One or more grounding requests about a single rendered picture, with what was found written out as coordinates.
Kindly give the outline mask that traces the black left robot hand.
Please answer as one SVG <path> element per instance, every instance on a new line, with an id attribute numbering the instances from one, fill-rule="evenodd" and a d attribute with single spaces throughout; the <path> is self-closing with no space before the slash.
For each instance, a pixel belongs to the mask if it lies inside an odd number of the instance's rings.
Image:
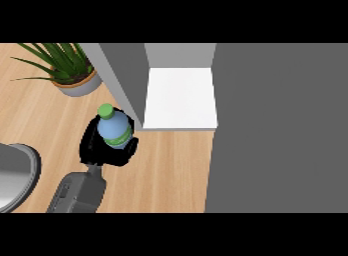
<path id="1" fill-rule="evenodd" d="M 128 116 L 128 122 L 133 129 L 133 138 L 128 141 L 124 149 L 115 149 L 106 144 L 97 132 L 99 119 L 100 117 L 96 114 L 96 117 L 91 119 L 82 135 L 79 143 L 81 162 L 84 164 L 99 166 L 102 166 L 103 164 L 124 166 L 136 153 L 139 145 L 139 138 L 134 136 L 134 120 Z"/>

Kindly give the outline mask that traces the blue green-capped water bottle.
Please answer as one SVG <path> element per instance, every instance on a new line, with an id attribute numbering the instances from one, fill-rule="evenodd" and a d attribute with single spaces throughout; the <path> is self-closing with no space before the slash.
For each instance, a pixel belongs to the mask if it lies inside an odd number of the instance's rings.
<path id="1" fill-rule="evenodd" d="M 106 144 L 115 149 L 124 149 L 133 138 L 128 116 L 109 103 L 100 105 L 97 115 L 97 132 Z"/>

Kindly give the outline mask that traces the grey open cabinet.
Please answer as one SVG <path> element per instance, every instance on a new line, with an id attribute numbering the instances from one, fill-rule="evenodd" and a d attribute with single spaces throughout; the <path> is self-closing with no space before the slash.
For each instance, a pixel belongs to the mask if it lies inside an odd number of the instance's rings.
<path id="1" fill-rule="evenodd" d="M 81 47 L 139 130 L 217 128 L 212 43 L 84 43 Z"/>

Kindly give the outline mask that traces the dark grey cabinet door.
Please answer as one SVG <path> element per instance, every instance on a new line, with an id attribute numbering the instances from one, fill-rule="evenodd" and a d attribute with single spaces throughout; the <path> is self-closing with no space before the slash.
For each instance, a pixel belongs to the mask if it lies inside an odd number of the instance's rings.
<path id="1" fill-rule="evenodd" d="M 209 212 L 348 212 L 348 44 L 221 44 Z"/>

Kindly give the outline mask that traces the grey rounded appliance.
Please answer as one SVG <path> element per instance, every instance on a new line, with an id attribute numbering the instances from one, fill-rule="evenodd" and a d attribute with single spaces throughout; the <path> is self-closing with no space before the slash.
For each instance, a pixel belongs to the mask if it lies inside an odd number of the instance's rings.
<path id="1" fill-rule="evenodd" d="M 0 213 L 10 213 L 25 202 L 40 174 L 38 151 L 25 144 L 0 143 Z"/>

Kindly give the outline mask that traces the green potted plant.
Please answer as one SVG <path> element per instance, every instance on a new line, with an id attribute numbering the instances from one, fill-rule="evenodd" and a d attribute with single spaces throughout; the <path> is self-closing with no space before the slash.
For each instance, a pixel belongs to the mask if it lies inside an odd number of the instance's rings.
<path id="1" fill-rule="evenodd" d="M 50 81 L 71 97 L 85 96 L 99 88 L 102 78 L 78 43 L 19 43 L 19 46 L 48 64 L 43 66 L 15 57 L 47 73 L 47 77 L 29 77 L 29 80 Z"/>

